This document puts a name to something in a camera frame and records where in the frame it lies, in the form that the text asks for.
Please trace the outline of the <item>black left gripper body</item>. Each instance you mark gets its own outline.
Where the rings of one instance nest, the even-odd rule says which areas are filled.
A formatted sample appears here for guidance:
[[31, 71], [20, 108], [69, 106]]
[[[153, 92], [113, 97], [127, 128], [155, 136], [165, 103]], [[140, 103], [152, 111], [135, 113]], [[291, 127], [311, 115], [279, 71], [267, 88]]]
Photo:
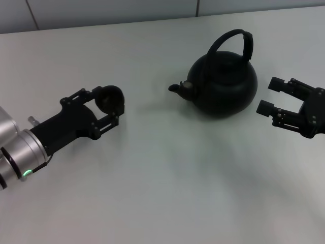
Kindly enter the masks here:
[[94, 113], [77, 100], [60, 100], [61, 111], [30, 131], [40, 141], [47, 155], [51, 156], [80, 137], [97, 140], [101, 132]]

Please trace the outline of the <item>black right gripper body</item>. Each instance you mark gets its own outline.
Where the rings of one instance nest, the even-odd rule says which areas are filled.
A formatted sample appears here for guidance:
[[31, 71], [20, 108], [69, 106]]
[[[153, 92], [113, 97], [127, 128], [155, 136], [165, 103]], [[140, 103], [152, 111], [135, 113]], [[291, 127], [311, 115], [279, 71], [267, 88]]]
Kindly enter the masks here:
[[315, 88], [304, 100], [299, 114], [305, 119], [300, 134], [308, 139], [324, 134], [324, 88]]

